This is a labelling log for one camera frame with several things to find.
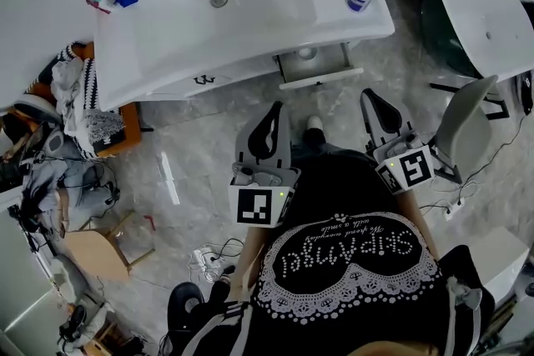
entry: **drawer handle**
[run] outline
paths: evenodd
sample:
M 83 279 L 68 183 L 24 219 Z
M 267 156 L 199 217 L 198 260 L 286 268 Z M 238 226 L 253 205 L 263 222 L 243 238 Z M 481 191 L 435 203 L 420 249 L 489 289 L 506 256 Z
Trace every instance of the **drawer handle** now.
M 194 81 L 197 85 L 205 85 L 206 83 L 213 83 L 215 78 L 208 78 L 205 74 L 203 74 L 200 76 L 200 78 L 194 78 Z

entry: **tiled floor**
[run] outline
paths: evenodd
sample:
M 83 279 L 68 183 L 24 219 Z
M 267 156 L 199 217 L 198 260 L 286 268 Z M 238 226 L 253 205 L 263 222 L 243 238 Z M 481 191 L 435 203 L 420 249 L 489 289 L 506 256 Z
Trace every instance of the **tiled floor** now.
M 365 69 L 356 78 L 282 92 L 278 89 L 281 76 L 271 74 L 189 101 L 142 103 L 144 121 L 155 132 L 144 134 L 139 147 L 111 164 L 122 190 L 118 215 L 133 208 L 139 214 L 152 215 L 156 227 L 151 231 L 149 222 L 139 215 L 126 229 L 125 251 L 135 256 L 154 246 L 156 253 L 133 269 L 128 283 L 103 281 L 103 289 L 117 312 L 149 341 L 157 343 L 167 331 L 168 297 L 176 284 L 189 280 L 191 251 L 206 242 L 223 243 L 245 235 L 245 228 L 233 224 L 229 216 L 227 185 L 234 139 L 257 108 L 282 100 L 290 109 L 295 138 L 305 120 L 317 114 L 331 143 L 364 150 L 369 138 L 359 98 L 362 89 L 372 87 L 386 90 L 391 99 L 398 97 L 406 104 L 424 141 L 435 132 L 448 95 L 430 89 L 428 83 L 461 86 L 467 80 L 437 65 L 422 47 L 416 0 L 387 1 L 395 34 L 363 42 L 353 50 L 355 64 Z M 502 83 L 499 89 L 510 106 L 511 118 L 491 124 L 494 135 L 488 159 L 498 146 L 511 140 L 522 116 L 511 95 L 511 83 Z M 465 190 L 466 207 L 450 222 L 442 217 L 440 208 L 422 209 L 442 254 L 458 243 L 471 243 L 497 225 L 508 227 L 526 243 L 534 241 L 533 139 L 534 123 L 528 118 L 514 144 L 476 176 L 478 185 Z M 420 205 L 440 199 L 452 202 L 457 195 L 454 189 L 438 178 L 432 185 L 419 187 L 416 195 Z M 96 279 L 90 281 L 101 288 Z

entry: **white cabinet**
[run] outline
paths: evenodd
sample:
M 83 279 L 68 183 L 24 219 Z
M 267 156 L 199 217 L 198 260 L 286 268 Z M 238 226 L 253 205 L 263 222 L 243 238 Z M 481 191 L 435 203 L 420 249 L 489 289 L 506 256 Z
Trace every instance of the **white cabinet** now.
M 190 78 L 170 83 L 136 98 L 136 101 L 180 100 L 193 97 L 229 83 L 255 78 L 263 74 L 278 72 L 275 59 L 270 55 L 250 58 L 227 66 L 216 68 L 208 73 L 201 73 Z

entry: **wooden stool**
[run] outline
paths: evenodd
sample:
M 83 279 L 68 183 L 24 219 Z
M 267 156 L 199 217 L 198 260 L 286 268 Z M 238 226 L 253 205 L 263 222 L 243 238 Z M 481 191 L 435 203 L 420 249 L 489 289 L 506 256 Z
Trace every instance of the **wooden stool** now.
M 110 280 L 129 280 L 132 267 L 155 252 L 150 249 L 130 263 L 120 247 L 114 241 L 114 236 L 132 218 L 134 211 L 124 217 L 110 232 L 104 234 L 98 230 L 83 230 L 90 223 L 90 219 L 77 232 L 65 233 L 65 245 L 83 270 L 93 276 Z

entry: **sink basin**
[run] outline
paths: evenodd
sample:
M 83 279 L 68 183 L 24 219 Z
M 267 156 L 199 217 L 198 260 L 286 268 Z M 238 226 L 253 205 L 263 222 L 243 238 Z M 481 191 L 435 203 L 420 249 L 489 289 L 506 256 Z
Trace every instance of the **sink basin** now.
M 138 56 L 141 70 L 151 73 L 170 55 L 210 52 L 231 38 L 314 20 L 311 0 L 227 0 L 219 8 L 210 0 L 142 0 L 101 23 L 104 32 L 128 29 L 135 51 L 145 53 Z

